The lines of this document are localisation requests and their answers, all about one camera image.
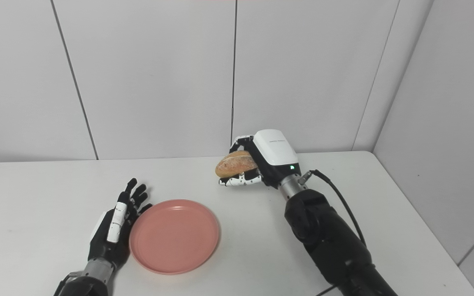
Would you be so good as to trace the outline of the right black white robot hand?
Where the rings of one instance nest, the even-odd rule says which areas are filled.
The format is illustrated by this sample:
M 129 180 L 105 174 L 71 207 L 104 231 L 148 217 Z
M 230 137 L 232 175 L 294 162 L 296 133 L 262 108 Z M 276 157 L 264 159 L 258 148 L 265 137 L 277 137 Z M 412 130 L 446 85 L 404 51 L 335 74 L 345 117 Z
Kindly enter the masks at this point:
M 238 169 L 219 179 L 224 187 L 242 187 L 264 183 L 278 189 L 288 177 L 302 176 L 295 150 L 282 133 L 276 129 L 263 129 L 254 135 L 239 136 L 229 150 L 229 157 L 252 160 L 254 168 Z

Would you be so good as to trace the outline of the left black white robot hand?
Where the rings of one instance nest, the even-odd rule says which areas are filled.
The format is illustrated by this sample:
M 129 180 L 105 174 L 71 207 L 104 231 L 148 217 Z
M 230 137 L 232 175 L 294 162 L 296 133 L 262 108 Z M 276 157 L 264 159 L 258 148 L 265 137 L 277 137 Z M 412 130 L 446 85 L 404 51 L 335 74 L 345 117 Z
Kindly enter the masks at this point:
M 113 209 L 103 214 L 90 242 L 88 260 L 103 259 L 117 270 L 130 256 L 129 237 L 135 222 L 152 204 L 141 206 L 149 197 L 145 184 L 132 178 L 117 198 Z

